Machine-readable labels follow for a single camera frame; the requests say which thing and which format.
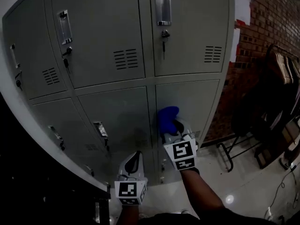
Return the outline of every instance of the paper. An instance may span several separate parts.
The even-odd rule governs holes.
[[[233,32],[233,41],[232,41],[232,48],[231,48],[231,54],[229,60],[230,62],[235,62],[239,40],[240,40],[240,29],[235,28]]]
[[[250,25],[250,2],[251,0],[235,0],[235,20],[237,22],[242,21],[246,25]]]

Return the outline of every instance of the wall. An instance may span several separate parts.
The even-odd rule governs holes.
[[[19,94],[14,78],[8,70],[7,59],[5,55],[2,31],[2,16],[17,0],[0,0],[0,92],[6,103],[20,124],[25,128],[29,135],[54,159],[72,171],[77,176],[91,183],[92,185],[106,191],[106,186],[70,160],[44,133],[39,124],[34,120],[22,96]]]
[[[300,0],[251,0],[250,26],[240,28],[240,53],[228,68],[223,92],[205,142],[233,133],[231,117],[242,97],[257,83],[270,44],[300,51]]]

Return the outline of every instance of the blue object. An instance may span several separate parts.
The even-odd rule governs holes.
[[[173,135],[177,133],[177,128],[173,124],[173,120],[175,120],[178,113],[179,108],[175,106],[165,107],[158,112],[157,117],[160,134],[169,133]]]

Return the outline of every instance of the floor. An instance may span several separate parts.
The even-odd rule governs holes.
[[[231,151],[231,156],[249,148],[256,143],[255,139],[243,142]],[[289,172],[285,171],[275,160],[265,169],[261,170],[254,158],[255,149],[251,149],[233,159],[234,168],[227,172],[222,149],[216,146],[199,149],[197,155],[197,168],[202,178],[222,199],[225,207],[244,216],[263,218],[266,210],[271,205],[275,192],[283,177]],[[266,218],[280,223],[278,217],[283,215],[287,220],[300,210],[300,202],[294,202],[295,195],[300,191],[300,165],[294,170],[297,185],[292,174],[285,180],[285,188],[279,188],[274,205]],[[121,205],[111,191],[110,200],[111,224],[115,224],[120,215]],[[188,210],[197,216],[192,209],[182,181],[170,184],[148,187],[140,213],[153,216],[162,212],[178,212]]]

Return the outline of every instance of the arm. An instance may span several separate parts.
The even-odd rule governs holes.
[[[137,225],[139,221],[139,206],[122,206],[122,212],[117,225]]]
[[[199,218],[201,218],[205,212],[224,208],[221,199],[197,172],[187,169],[181,170],[180,173],[187,191],[188,199]]]

